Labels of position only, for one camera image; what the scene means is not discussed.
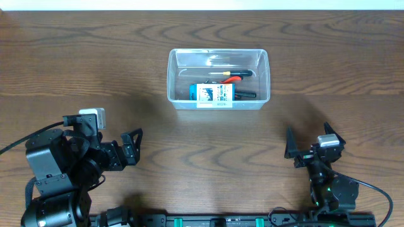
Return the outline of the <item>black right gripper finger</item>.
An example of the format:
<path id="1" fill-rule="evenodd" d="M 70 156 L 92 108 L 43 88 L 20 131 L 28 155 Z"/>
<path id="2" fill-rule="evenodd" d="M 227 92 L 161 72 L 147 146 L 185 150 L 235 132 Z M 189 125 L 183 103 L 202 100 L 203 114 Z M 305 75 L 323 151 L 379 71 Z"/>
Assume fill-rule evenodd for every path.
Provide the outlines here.
<path id="1" fill-rule="evenodd" d="M 299 150 L 291 127 L 287 129 L 286 137 L 287 141 L 285 146 L 284 158 L 286 159 L 295 158 Z"/>
<path id="2" fill-rule="evenodd" d="M 338 138 L 341 145 L 346 145 L 346 141 L 337 132 L 334 131 L 334 129 L 328 122 L 324 123 L 324 131 L 326 134 L 334 134 Z"/>

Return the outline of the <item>small red black hammer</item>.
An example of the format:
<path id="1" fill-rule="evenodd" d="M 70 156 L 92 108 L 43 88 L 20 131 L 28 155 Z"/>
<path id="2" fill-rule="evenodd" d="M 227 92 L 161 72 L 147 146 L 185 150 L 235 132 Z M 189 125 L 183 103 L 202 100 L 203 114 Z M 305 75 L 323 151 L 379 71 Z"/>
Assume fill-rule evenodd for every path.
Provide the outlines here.
<path id="1" fill-rule="evenodd" d="M 240 100 L 242 98 L 256 98 L 256 94 L 253 92 L 241 92 L 241 91 L 236 91 L 234 93 L 234 98 L 236 100 Z"/>

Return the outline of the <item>blue white small box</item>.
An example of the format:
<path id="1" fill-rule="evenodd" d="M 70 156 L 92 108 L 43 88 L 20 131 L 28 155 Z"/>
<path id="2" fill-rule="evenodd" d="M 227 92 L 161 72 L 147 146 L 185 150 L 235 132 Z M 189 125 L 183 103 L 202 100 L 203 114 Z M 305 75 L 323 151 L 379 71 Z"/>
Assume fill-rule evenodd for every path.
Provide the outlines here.
<path id="1" fill-rule="evenodd" d="M 234 91 L 234 84 L 192 84 L 189 98 L 201 102 L 233 101 Z"/>

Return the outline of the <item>red handled pliers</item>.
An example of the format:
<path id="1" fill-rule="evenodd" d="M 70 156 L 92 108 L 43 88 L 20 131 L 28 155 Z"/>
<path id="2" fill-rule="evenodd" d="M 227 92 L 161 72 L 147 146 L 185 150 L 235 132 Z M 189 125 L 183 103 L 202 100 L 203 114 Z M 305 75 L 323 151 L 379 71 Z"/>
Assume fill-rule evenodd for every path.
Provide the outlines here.
<path id="1" fill-rule="evenodd" d="M 240 77 L 240 76 L 231 76 L 231 77 L 225 79 L 224 81 L 221 81 L 220 83 L 221 83 L 221 84 L 230 84 L 230 83 L 234 83 L 234 82 L 236 82 L 236 81 L 242 81 L 242 80 L 243 80 L 243 77 Z"/>

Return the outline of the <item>clear plastic container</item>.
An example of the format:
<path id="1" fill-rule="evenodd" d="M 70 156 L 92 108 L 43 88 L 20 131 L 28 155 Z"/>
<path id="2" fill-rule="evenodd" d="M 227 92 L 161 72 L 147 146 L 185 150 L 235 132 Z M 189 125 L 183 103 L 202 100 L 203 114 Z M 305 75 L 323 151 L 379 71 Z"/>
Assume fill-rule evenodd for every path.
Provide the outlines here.
<path id="1" fill-rule="evenodd" d="M 221 84 L 229 76 L 210 72 L 250 70 L 252 76 L 236 81 L 235 91 L 256 98 L 201 102 L 190 100 L 192 84 Z M 270 100 L 270 64 L 263 49 L 173 49 L 167 66 L 167 98 L 177 110 L 259 110 Z"/>

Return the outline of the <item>black yellow screwdriver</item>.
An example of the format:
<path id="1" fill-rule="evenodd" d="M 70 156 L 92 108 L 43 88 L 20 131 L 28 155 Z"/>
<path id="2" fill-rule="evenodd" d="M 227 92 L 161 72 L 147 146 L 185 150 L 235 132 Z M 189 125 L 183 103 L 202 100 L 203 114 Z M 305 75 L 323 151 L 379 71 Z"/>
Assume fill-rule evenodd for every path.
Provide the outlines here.
<path id="1" fill-rule="evenodd" d="M 224 71 L 224 72 L 210 72 L 210 74 L 219 74 L 224 76 L 239 76 L 239 77 L 250 77 L 253 75 L 253 72 L 250 70 L 239 70 L 239 71 Z"/>

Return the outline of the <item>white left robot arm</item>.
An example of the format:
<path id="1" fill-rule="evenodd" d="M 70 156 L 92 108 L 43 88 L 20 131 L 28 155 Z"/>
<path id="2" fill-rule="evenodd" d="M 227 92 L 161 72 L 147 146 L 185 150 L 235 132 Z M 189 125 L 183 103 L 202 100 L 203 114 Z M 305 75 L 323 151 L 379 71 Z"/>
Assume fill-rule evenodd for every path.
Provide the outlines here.
<path id="1" fill-rule="evenodd" d="M 302 216 L 275 209 L 269 215 L 139 215 L 128 206 L 90 214 L 89 192 L 104 172 L 122 171 L 140 159 L 141 129 L 121 135 L 123 144 L 102 142 L 98 130 L 42 129 L 28 137 L 26 156 L 34 177 L 25 188 L 22 226 L 296 226 Z"/>

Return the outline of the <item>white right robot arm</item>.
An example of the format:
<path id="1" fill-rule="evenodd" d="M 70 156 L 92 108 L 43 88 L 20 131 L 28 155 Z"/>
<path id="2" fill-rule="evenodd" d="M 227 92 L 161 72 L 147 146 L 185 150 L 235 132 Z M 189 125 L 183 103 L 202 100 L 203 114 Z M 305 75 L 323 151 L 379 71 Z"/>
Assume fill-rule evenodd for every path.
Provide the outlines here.
<path id="1" fill-rule="evenodd" d="M 324 123 L 324 135 L 305 151 L 299 151 L 292 131 L 287 132 L 285 158 L 294 160 L 294 167 L 306 168 L 310 180 L 313 204 L 325 211 L 353 211 L 359 194 L 359 185 L 353 180 L 332 172 L 331 164 L 342 157 L 346 141 L 329 123 Z"/>

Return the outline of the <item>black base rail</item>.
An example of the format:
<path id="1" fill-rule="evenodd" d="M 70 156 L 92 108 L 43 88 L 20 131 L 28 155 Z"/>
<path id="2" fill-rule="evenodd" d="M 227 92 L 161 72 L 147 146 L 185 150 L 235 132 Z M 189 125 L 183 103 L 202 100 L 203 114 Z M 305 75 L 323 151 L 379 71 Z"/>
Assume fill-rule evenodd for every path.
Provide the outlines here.
<path id="1" fill-rule="evenodd" d="M 377 226 L 376 220 L 371 214 L 320 214 L 317 220 L 310 219 L 306 214 L 287 214 L 285 212 L 274 212 L 268 215 L 235 215 L 235 216 L 174 216 L 164 214 L 137 215 L 130 217 L 129 221 L 108 221 L 106 214 L 90 216 L 90 226 L 147 226 L 147 227 L 241 227 L 241 226 L 281 226 L 294 224 L 297 221 L 319 221 L 328 222 L 322 226 Z"/>

